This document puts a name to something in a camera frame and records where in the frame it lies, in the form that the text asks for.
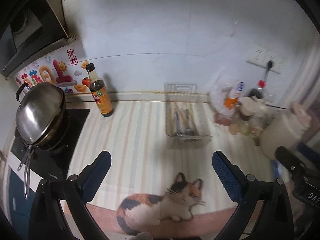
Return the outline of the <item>brown-band plastic cup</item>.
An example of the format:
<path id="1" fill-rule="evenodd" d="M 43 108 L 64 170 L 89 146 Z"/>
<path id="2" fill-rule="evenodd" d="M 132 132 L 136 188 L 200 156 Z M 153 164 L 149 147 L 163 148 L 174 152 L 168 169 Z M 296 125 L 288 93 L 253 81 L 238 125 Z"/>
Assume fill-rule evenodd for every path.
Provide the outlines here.
<path id="1" fill-rule="evenodd" d="M 229 131 L 232 135 L 241 133 L 249 135 L 251 132 L 250 119 L 255 113 L 255 101 L 250 97 L 239 99 L 240 105 L 235 110 L 235 115 L 229 126 Z"/>

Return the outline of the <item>dark soy sauce bottle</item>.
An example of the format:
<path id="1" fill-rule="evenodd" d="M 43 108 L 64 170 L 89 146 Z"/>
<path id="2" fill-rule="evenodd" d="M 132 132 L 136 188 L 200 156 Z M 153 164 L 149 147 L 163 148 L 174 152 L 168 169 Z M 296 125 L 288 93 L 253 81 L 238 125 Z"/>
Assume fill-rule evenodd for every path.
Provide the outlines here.
<path id="1" fill-rule="evenodd" d="M 89 63 L 86 66 L 86 71 L 88 72 L 88 77 L 90 79 L 89 90 L 91 91 L 100 113 L 104 117 L 111 116 L 114 109 L 103 79 L 97 75 L 93 63 Z"/>

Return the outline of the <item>orange-label plastic bottle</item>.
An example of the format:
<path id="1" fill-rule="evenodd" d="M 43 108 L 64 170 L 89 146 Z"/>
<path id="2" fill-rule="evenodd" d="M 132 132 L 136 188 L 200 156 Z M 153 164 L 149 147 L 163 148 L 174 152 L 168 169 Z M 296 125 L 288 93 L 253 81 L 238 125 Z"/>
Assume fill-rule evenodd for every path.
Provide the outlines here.
<path id="1" fill-rule="evenodd" d="M 244 86 L 245 86 L 245 83 L 243 81 L 236 81 L 234 86 L 231 88 L 224 102 L 224 105 L 228 109 L 231 109 L 232 106 L 238 101 L 238 98 L 240 97 L 244 89 Z"/>

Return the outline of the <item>large hammered steel spoon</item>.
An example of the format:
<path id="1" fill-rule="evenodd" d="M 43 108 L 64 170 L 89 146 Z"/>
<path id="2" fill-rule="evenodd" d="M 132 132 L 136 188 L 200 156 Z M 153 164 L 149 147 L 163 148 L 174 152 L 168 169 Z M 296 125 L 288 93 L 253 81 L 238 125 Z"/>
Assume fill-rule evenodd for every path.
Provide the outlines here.
<path id="1" fill-rule="evenodd" d="M 175 122 L 175 136 L 182 137 L 184 134 L 181 131 L 181 124 L 179 120 L 179 114 L 177 111 L 174 111 L 174 122 Z"/>

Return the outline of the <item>black induction cooktop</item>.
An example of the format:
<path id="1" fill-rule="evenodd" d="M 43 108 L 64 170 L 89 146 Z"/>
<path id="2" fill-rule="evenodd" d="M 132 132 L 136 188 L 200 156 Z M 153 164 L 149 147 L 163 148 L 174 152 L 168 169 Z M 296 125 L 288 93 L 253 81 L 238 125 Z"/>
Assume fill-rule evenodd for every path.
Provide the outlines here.
<path id="1" fill-rule="evenodd" d="M 30 170 L 49 181 L 67 178 L 76 144 L 89 115 L 89 109 L 67 109 L 54 136 L 45 144 L 36 146 Z"/>

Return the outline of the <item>steel wok with lid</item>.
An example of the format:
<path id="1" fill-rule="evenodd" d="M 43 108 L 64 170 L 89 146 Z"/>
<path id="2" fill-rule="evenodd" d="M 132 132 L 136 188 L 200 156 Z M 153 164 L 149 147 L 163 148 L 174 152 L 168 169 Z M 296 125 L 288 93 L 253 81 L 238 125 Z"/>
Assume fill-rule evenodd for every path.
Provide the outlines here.
<path id="1" fill-rule="evenodd" d="M 31 87 L 20 99 L 20 94 L 28 87 L 27 83 L 23 83 L 16 92 L 19 107 L 15 118 L 16 129 L 27 145 L 27 151 L 17 168 L 24 168 L 25 199 L 29 198 L 30 162 L 34 148 L 45 144 L 54 136 L 66 110 L 65 93 L 61 88 L 42 82 Z"/>

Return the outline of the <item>clear plastic bag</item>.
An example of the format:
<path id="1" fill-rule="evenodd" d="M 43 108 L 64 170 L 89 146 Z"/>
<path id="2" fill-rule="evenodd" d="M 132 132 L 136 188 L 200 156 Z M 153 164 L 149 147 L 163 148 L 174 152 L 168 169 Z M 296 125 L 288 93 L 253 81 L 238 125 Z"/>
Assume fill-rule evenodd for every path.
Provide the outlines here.
<path id="1" fill-rule="evenodd" d="M 224 67 L 221 67 L 209 87 L 208 95 L 211 106 L 216 113 L 228 118 L 232 117 L 234 110 L 226 107 L 224 103 L 236 81 L 237 79 L 228 74 Z"/>

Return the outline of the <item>colourful wall sticker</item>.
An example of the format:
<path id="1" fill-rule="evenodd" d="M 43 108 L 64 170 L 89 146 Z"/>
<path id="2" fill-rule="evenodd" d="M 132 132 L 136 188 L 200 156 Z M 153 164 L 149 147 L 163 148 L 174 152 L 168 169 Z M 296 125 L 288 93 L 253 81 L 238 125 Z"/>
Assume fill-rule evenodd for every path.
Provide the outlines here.
<path id="1" fill-rule="evenodd" d="M 88 60 L 82 48 L 64 47 L 46 54 L 30 63 L 14 75 L 17 84 L 31 87 L 48 82 L 61 88 L 67 95 L 89 93 L 89 78 L 86 71 Z"/>

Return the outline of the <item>black range hood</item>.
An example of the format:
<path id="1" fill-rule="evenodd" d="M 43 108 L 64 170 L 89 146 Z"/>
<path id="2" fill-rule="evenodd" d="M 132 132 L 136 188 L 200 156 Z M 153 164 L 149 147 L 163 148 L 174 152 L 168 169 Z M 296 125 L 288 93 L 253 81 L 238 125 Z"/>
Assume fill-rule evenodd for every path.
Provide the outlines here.
<path id="1" fill-rule="evenodd" d="M 1 0 L 1 75 L 9 78 L 76 39 L 62 0 Z"/>

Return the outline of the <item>blue smartphone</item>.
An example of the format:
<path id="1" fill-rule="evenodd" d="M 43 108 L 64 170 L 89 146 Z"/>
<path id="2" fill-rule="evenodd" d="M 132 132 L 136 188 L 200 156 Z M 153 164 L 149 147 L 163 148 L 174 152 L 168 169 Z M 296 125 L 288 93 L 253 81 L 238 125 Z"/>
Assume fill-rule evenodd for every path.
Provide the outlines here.
<path id="1" fill-rule="evenodd" d="M 271 173 L 272 173 L 273 181 L 277 179 L 281 179 L 282 177 L 281 163 L 276 159 L 274 159 L 270 161 L 270 165 L 271 165 Z"/>

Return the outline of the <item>clear plastic utensil basket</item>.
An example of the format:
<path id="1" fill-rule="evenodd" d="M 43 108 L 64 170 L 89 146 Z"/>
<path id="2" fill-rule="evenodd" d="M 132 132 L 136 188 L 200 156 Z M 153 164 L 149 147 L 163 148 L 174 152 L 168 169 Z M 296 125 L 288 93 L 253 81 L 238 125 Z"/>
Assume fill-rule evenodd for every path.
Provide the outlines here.
<path id="1" fill-rule="evenodd" d="M 165 134 L 170 148 L 202 148 L 212 136 L 201 96 L 194 83 L 167 82 L 165 92 Z M 174 111 L 179 114 L 182 137 L 175 136 Z"/>

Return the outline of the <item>white wall socket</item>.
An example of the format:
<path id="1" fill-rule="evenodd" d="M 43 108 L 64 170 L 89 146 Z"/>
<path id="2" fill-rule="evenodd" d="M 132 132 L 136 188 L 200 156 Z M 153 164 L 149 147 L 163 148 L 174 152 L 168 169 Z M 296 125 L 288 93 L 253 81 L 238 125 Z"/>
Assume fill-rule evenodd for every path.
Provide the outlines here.
<path id="1" fill-rule="evenodd" d="M 246 62 L 266 69 L 269 61 L 273 62 L 271 71 L 280 74 L 285 65 L 285 60 L 280 55 L 265 48 L 253 46 Z"/>

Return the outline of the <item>red-cap clear bottle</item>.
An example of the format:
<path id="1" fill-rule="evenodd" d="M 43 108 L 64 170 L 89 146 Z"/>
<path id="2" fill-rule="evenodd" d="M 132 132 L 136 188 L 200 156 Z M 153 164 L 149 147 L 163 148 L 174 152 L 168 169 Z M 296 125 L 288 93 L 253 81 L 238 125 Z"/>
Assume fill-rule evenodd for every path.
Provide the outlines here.
<path id="1" fill-rule="evenodd" d="M 259 80 L 257 85 L 250 90 L 250 93 L 248 96 L 250 98 L 253 98 L 255 96 L 257 99 L 263 99 L 265 85 L 266 85 L 266 82 L 264 80 Z"/>

